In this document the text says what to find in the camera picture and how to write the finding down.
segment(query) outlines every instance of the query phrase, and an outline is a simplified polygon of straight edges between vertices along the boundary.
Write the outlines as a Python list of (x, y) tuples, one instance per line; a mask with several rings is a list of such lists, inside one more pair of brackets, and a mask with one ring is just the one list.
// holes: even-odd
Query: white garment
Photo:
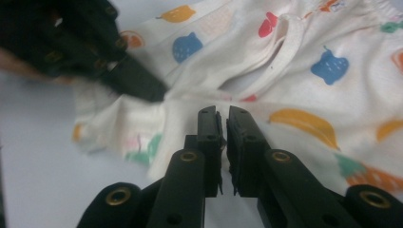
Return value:
[(206, 0), (122, 25), (129, 53), (170, 90), (149, 104), (77, 83), (84, 151), (148, 162), (157, 179), (200, 109), (225, 119), (235, 105), (326, 187), (403, 192), (403, 13), (387, 1)]

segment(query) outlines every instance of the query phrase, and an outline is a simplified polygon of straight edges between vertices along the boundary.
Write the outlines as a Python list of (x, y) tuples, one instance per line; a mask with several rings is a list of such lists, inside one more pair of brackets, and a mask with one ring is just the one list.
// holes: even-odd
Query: white fabric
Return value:
[(381, 0), (206, 0), (176, 13), (121, 23), (141, 41), (129, 53), (169, 85), (164, 102), (77, 83), (84, 151), (147, 162), (156, 179), (196, 134), (200, 109), (215, 105), (226, 118), (236, 105), (326, 187), (403, 192), (402, 12)]

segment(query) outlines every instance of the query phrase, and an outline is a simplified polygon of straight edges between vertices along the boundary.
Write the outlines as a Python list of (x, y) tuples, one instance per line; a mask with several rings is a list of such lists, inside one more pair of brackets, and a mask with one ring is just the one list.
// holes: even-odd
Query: blue apple print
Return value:
[(328, 48), (323, 52), (319, 62), (311, 67), (311, 72), (322, 78), (327, 85), (332, 85), (346, 74), (349, 61), (346, 58), (336, 58)]
[(180, 64), (200, 49), (202, 49), (202, 42), (195, 32), (191, 32), (188, 36), (182, 36), (175, 40), (172, 53), (175, 60)]

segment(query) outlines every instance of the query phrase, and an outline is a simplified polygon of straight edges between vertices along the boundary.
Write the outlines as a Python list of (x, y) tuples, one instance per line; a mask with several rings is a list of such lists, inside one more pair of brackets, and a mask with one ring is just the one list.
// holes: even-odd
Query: cloth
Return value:
[(226, 119), (235, 105), (325, 187), (369, 183), (403, 199), (403, 13), (388, 1), (205, 0), (121, 25), (170, 90), (149, 104), (76, 83), (83, 151), (107, 147), (157, 179), (200, 109)]

